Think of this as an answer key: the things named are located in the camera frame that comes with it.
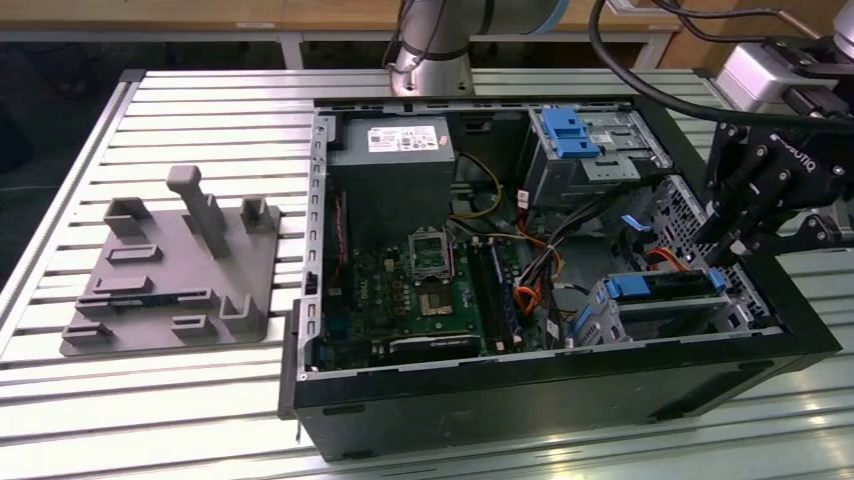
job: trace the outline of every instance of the motherboard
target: motherboard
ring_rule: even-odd
[[[514,300],[521,265],[510,241],[448,240],[419,230],[407,242],[352,251],[346,287],[327,298],[327,368],[478,357],[538,348]]]

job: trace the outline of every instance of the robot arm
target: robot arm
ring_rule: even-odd
[[[388,64],[396,96],[474,94],[469,43],[473,35],[551,30],[569,0],[402,0],[398,59]]]
[[[834,25],[833,38],[767,39],[737,47],[717,84],[742,110],[851,121],[854,1]],[[730,265],[750,253],[854,245],[846,208],[854,195],[850,133],[719,123],[706,186],[710,217],[694,240],[715,245],[711,265]],[[805,210],[794,235],[778,235]]]

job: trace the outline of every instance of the ram slot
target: ram slot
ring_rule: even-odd
[[[513,345],[517,345],[522,343],[522,326],[519,325],[519,316],[513,300],[513,279],[510,278],[510,274],[506,273],[505,263],[502,262],[502,257],[498,253],[498,244],[495,242],[490,242],[490,250],[493,254],[493,265],[495,265],[498,290],[501,292],[502,320],[510,330]]]
[[[466,245],[466,255],[486,341],[498,353],[506,353],[513,345],[513,331],[505,320],[505,303],[498,285],[502,279],[495,274],[491,248],[475,241]]]

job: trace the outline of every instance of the open computer tower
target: open computer tower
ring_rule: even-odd
[[[839,350],[774,257],[706,265],[703,175],[641,97],[318,105],[279,416],[327,460],[699,415]]]

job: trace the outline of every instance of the slotted metal worktable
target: slotted metal worktable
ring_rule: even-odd
[[[678,96],[721,105],[687,71],[650,72]],[[481,70],[481,95],[629,94],[603,71]],[[839,478],[854,475],[854,254],[783,259],[845,346],[701,418],[519,442],[323,462],[276,419],[284,314],[298,295],[312,99],[384,97],[380,71],[150,72],[124,82],[0,297],[0,479]],[[701,154],[713,125],[677,116]],[[282,222],[267,340],[195,353],[64,358],[74,314],[108,229],[114,196],[180,205],[163,179],[202,168],[232,206],[263,194]],[[538,408],[537,399],[518,408]]]

